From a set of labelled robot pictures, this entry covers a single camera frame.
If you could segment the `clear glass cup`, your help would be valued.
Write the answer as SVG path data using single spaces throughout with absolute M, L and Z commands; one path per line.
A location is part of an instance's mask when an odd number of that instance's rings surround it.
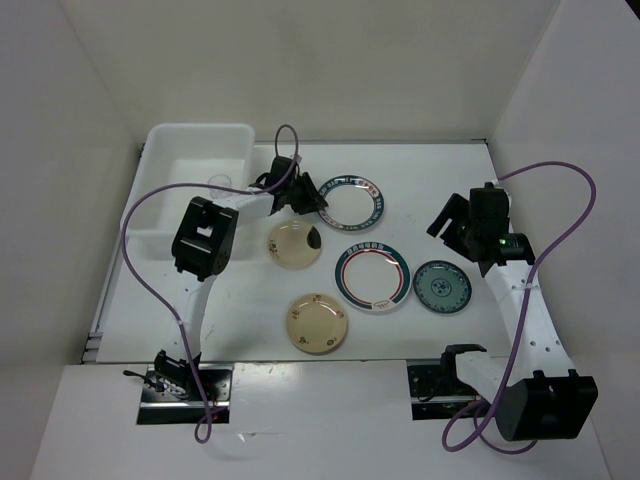
M 225 174 L 216 174 L 209 178 L 209 195 L 212 199 L 222 199 L 229 197 L 233 187 L 232 179 Z

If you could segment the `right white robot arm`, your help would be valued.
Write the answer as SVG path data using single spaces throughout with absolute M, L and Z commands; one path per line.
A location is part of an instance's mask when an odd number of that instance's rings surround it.
M 510 230 L 507 193 L 492 183 L 451 195 L 427 233 L 476 264 L 507 330 L 512 352 L 497 363 L 478 344 L 441 356 L 439 382 L 450 393 L 472 388 L 506 441 L 574 439 L 597 400 L 593 377 L 577 372 L 539 287 L 541 261 L 527 236 Z

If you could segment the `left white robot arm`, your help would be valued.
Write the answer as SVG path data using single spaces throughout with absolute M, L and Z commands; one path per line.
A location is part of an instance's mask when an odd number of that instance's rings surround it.
M 171 246 L 178 293 L 171 305 L 177 316 L 174 332 L 154 360 L 158 383 L 180 400 L 194 396 L 200 385 L 201 330 L 213 283 L 231 260 L 236 231 L 289 206 L 305 215 L 328 203 L 297 159 L 277 156 L 271 169 L 248 189 L 216 202 L 193 197 Z

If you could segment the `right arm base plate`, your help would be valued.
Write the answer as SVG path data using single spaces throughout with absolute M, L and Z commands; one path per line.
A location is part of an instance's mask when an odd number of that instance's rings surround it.
M 448 420 L 480 399 L 468 385 L 443 379 L 436 360 L 408 361 L 406 371 L 414 421 Z

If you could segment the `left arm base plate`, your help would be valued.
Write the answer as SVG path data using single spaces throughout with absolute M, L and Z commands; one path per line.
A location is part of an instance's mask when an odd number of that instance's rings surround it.
M 224 364 L 202 364 L 200 378 L 213 423 L 227 424 L 230 416 L 231 387 L 234 367 Z M 137 425 L 195 425 L 205 415 L 199 393 L 179 393 L 160 386 L 154 368 L 148 366 L 141 391 Z

